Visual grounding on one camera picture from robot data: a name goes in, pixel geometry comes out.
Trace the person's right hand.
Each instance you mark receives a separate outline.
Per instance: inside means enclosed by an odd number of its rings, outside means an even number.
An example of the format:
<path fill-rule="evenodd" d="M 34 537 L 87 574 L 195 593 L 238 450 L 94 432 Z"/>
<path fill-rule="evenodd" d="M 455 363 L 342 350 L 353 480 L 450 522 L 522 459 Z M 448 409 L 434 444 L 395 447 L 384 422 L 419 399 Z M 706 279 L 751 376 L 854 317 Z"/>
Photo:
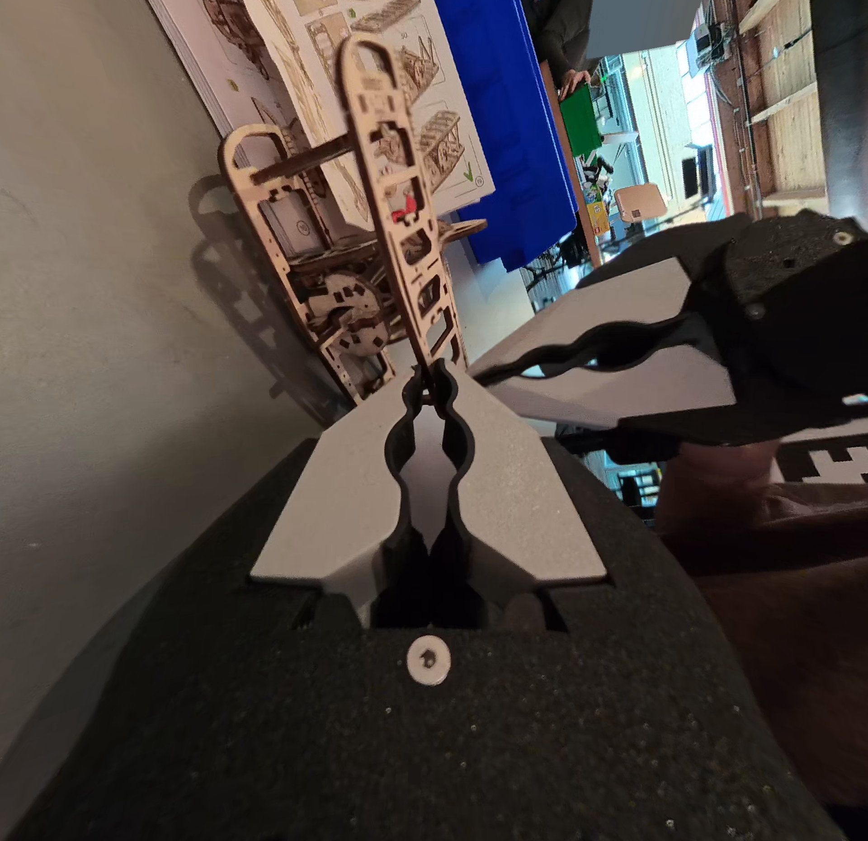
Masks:
<path fill-rule="evenodd" d="M 700 536 L 754 523 L 772 484 L 778 440 L 743 446 L 683 443 L 664 469 L 656 504 L 663 536 Z"/>

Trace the blue plastic bin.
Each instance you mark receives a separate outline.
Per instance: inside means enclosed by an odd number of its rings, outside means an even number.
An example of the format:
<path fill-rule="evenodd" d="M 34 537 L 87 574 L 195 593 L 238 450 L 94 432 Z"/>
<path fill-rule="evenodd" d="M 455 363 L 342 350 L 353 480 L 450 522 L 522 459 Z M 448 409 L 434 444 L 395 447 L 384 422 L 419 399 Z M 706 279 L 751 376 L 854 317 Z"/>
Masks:
<path fill-rule="evenodd" d="M 577 201 L 520 0 L 434 0 L 470 107 L 493 193 L 458 212 L 487 221 L 479 263 L 507 272 L 577 226 Z"/>

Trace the wooden airplane model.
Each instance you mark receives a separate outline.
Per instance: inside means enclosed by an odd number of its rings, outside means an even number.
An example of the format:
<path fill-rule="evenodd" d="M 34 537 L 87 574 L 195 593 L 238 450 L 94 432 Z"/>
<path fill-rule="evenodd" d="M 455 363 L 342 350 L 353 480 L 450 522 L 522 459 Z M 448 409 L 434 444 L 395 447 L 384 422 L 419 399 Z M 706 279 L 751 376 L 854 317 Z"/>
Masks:
<path fill-rule="evenodd" d="M 289 254 L 266 207 L 296 196 L 317 216 L 307 174 L 344 155 L 366 174 L 358 140 L 345 134 L 296 153 L 278 126 L 251 123 L 225 136 L 219 152 L 223 177 L 284 288 L 291 318 L 350 404 L 396 377 L 388 353 L 396 343 L 410 343 L 423 368 L 440 358 L 469 367 L 444 250 L 481 232 L 486 220 L 419 216 L 419 237 L 409 237 L 398 261 L 374 209 L 374 232 L 336 240 L 319 225 L 324 249 Z"/>

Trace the green plastic bin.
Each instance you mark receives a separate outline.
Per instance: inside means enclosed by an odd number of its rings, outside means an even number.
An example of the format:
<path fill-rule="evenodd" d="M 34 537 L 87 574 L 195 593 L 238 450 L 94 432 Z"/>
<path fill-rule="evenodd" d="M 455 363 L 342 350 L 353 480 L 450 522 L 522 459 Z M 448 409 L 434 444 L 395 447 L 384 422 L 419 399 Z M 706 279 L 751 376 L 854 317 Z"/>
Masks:
<path fill-rule="evenodd" d="M 602 146 L 590 87 L 583 85 L 559 103 L 570 150 L 574 157 L 588 158 Z"/>

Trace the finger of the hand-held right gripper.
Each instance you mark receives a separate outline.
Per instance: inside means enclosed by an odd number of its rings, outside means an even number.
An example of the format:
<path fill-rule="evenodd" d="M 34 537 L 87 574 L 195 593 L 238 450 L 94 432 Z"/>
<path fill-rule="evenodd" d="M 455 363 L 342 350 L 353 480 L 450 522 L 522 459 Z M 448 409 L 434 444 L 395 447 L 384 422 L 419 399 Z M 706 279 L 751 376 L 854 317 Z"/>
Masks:
<path fill-rule="evenodd" d="M 486 352 L 472 378 L 505 382 L 535 368 L 547 380 L 574 369 L 622 371 L 680 336 L 709 341 L 691 322 L 689 293 L 739 236 L 740 218 L 731 216 L 639 241 Z"/>
<path fill-rule="evenodd" d="M 623 371 L 573 368 L 552 379 L 514 377 L 489 391 L 522 417 L 590 428 L 735 404 L 726 369 L 690 346 L 658 350 Z"/>

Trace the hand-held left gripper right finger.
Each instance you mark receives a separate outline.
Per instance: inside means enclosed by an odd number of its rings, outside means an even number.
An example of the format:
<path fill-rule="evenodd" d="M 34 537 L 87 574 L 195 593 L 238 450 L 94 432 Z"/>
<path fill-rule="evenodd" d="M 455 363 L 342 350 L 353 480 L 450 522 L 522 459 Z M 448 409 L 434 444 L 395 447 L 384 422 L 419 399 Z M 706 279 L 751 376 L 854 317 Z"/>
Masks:
<path fill-rule="evenodd" d="M 432 370 L 452 468 L 432 547 L 435 628 L 566 628 L 551 591 L 607 570 L 543 438 L 458 366 Z"/>

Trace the person's brown clothing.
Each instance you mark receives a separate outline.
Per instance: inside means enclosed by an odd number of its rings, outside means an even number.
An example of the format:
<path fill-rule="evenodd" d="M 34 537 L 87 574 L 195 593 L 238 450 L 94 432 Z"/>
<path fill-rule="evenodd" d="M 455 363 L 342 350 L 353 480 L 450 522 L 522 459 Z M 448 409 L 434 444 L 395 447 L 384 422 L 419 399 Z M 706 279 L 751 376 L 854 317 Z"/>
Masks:
<path fill-rule="evenodd" d="M 867 800 L 866 485 L 663 481 L 656 527 L 824 804 Z"/>

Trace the black rectangular duct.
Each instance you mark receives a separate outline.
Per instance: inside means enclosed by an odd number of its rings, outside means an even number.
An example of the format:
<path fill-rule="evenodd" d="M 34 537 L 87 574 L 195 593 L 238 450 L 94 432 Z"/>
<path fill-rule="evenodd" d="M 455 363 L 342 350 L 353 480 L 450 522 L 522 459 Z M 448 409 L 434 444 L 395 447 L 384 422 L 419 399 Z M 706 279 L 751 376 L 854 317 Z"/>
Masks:
<path fill-rule="evenodd" d="M 867 0 L 810 0 L 830 212 L 867 227 Z"/>

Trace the wooden slotted wing piece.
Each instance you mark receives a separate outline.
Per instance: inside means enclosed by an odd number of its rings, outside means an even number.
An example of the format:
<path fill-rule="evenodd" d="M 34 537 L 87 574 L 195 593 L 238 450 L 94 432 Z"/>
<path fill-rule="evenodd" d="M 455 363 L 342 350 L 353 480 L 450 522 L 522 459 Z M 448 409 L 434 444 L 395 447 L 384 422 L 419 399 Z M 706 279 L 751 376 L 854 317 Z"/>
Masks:
<path fill-rule="evenodd" d="M 440 395 L 437 366 L 468 365 L 443 253 L 486 222 L 452 224 L 437 215 L 393 51 L 374 35 L 353 34 L 341 44 L 336 67 L 392 302 L 425 382 L 426 398 L 435 404 Z"/>

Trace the black monitor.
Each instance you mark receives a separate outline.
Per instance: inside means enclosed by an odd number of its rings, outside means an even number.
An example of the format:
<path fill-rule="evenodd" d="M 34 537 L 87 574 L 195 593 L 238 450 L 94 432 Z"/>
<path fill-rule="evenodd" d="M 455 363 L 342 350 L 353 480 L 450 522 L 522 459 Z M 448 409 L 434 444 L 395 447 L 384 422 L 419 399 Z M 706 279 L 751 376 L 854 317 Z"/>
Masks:
<path fill-rule="evenodd" d="M 714 147 L 692 145 L 691 156 L 681 161 L 682 187 L 686 200 L 710 202 L 717 192 Z"/>

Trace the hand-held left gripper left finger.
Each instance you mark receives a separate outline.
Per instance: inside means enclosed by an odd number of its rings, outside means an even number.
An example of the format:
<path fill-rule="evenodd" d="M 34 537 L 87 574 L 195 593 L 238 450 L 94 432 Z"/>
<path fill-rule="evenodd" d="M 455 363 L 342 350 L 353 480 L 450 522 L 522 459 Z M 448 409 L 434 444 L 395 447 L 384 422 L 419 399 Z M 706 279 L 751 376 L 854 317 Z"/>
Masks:
<path fill-rule="evenodd" d="M 416 451 L 419 368 L 325 430 L 250 572 L 257 585 L 318 589 L 378 623 L 425 621 L 425 543 L 402 469 Z"/>

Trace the tan square box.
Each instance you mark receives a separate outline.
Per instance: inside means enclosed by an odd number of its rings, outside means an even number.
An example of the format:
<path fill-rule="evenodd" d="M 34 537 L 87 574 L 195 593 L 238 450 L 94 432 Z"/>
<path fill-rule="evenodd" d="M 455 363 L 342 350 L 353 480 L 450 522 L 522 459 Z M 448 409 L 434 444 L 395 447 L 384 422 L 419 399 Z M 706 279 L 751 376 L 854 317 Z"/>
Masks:
<path fill-rule="evenodd" d="M 663 218 L 667 215 L 667 199 L 656 183 L 618 188 L 613 193 L 622 222 L 634 224 Z"/>

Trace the instruction booklet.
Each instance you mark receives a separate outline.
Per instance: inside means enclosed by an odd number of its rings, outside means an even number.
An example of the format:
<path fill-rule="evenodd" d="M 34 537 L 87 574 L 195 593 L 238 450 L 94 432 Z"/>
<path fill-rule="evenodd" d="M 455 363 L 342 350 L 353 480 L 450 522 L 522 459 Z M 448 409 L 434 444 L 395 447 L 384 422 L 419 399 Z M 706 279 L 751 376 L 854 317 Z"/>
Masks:
<path fill-rule="evenodd" d="M 218 130 L 272 124 L 296 150 L 347 131 L 336 81 L 341 44 L 374 35 L 392 50 L 435 211 L 495 192 L 458 46 L 435 0 L 147 0 Z"/>

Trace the grey desk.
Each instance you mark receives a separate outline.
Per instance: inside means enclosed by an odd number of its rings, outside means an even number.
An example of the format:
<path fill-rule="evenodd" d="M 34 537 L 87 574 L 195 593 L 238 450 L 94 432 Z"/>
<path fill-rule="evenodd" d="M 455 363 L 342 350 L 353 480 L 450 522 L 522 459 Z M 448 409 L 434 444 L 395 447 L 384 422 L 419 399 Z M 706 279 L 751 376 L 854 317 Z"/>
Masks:
<path fill-rule="evenodd" d="M 2 757 L 342 402 L 146 0 L 2 0 Z"/>

